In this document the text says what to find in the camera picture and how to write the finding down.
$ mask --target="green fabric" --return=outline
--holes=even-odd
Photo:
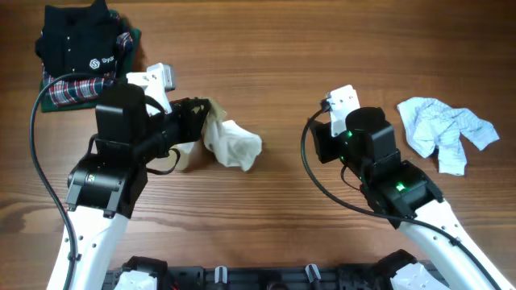
[[[127,25],[127,20],[122,19],[122,24]],[[126,74],[130,73],[132,71],[133,64],[135,63],[136,59],[136,50],[138,49],[139,40],[142,35],[142,31],[131,28],[129,30],[129,34],[131,35],[132,42],[133,42],[133,49],[124,57],[122,65],[119,66],[119,69],[117,71],[117,76],[119,78],[125,79]],[[43,89],[43,80],[40,82],[40,91]],[[52,100],[49,96],[45,95],[43,96],[43,99],[41,100],[40,107],[41,112],[47,113],[47,112],[57,112],[57,111],[66,111],[66,110],[82,110],[82,109],[90,109],[94,108],[98,103],[98,99],[94,101],[88,101],[77,105],[72,106],[63,106],[58,107],[54,105]]]

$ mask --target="wood grain surface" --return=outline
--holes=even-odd
[[[41,77],[34,42],[45,3],[0,4],[0,289],[45,288],[63,229],[28,146]],[[473,239],[516,282],[514,1],[117,0],[110,8],[143,32],[143,66],[174,65],[177,90],[169,99],[213,97],[228,119],[264,141],[247,173],[211,163],[150,176],[111,267],[133,255],[171,266],[371,263],[400,248],[425,259],[388,222],[327,199],[303,169],[306,120],[327,91],[352,84],[362,106],[383,108],[403,158],[425,170]],[[464,139],[466,175],[438,174],[435,160],[405,141],[396,104],[414,96],[469,108],[492,122],[501,140],[478,151]],[[37,116],[38,154],[61,200],[95,131],[93,110]],[[366,207],[340,181],[338,162],[317,162],[311,137],[308,153],[330,191]]]

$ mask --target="crumpled cloth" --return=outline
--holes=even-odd
[[[202,141],[209,151],[212,151],[217,161],[226,167],[240,167],[247,171],[261,153],[261,138],[239,127],[235,121],[223,122],[226,111],[213,99],[210,100],[211,109],[206,116],[203,127]],[[195,143],[176,145],[181,153],[177,169],[184,170],[195,163],[193,154]]]
[[[412,97],[397,105],[406,131],[406,141],[423,158],[439,149],[439,173],[463,176],[466,155],[460,135],[478,150],[499,140],[493,124],[468,109],[453,109],[429,97]]]

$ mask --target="white logo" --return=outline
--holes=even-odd
[[[114,60],[114,56],[108,57],[106,59],[102,59],[103,64],[109,64],[111,61]]]
[[[89,66],[92,69],[97,69],[100,66],[100,61],[98,61],[97,59],[92,59],[89,61]]]

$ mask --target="black shirt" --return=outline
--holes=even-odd
[[[84,8],[45,7],[44,27],[35,53],[53,77],[66,73],[103,75],[116,70],[116,38],[123,33],[105,0]]]

